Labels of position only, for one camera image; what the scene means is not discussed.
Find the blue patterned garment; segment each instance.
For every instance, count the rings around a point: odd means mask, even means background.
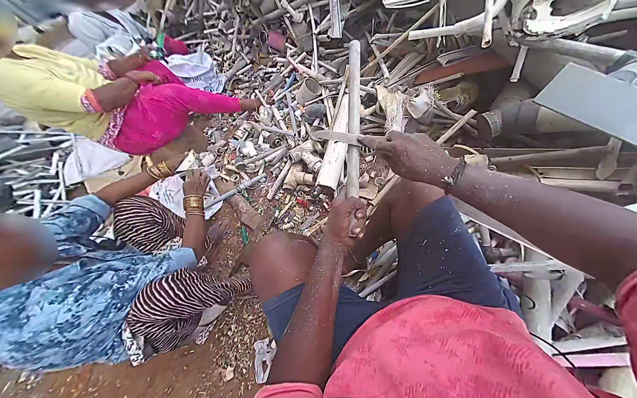
[[[42,221],[56,236],[59,261],[74,263],[0,291],[0,365],[49,371],[127,360],[121,331],[137,293],[196,265],[188,248],[155,254],[103,249],[90,236],[110,213],[87,195]]]

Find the scrap pile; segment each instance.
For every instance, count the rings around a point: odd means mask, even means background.
[[[0,212],[40,218],[68,203],[63,165],[71,143],[62,130],[0,128]]]
[[[282,230],[314,234],[343,188],[374,209],[398,177],[350,135],[393,131],[426,133],[480,167],[620,205],[637,201],[637,141],[558,108],[543,90],[571,62],[602,77],[633,73],[637,85],[637,0],[556,8],[527,0],[187,0],[164,10],[161,19],[174,21],[168,32],[218,63],[228,94],[261,100],[258,113],[210,129],[210,150],[235,184],[267,175],[270,182],[252,185],[262,193],[246,197],[275,209]],[[565,353],[613,350],[597,366],[625,365],[610,293],[458,206],[494,272],[533,301],[523,306],[533,333]],[[396,260],[388,243],[355,272],[355,289],[380,300]]]

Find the knife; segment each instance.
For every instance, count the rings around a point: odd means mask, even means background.
[[[360,141],[358,141],[358,138],[370,137],[377,140],[385,140],[385,137],[380,137],[375,135],[355,135],[355,134],[348,134],[346,132],[338,132],[338,131],[332,131],[332,130],[318,130],[318,131],[310,132],[309,137],[319,141],[331,140],[331,141],[345,142],[346,144],[357,145],[359,147],[363,146],[363,144],[361,144]]]

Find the red shirt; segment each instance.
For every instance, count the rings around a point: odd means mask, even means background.
[[[637,379],[637,271],[619,287]],[[303,383],[262,388],[255,398],[592,398],[541,350],[508,310],[441,296],[398,301],[370,317],[335,362],[325,391]]]

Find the navy shorts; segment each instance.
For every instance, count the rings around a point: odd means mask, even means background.
[[[338,294],[333,335],[333,360],[373,314],[394,301],[421,294],[451,297],[484,307],[520,313],[518,298],[491,272],[481,249],[466,230],[454,201],[439,198],[419,210],[407,237],[397,244],[399,267],[393,301],[372,302],[345,284]],[[289,325],[304,285],[297,285],[262,305],[275,339]]]

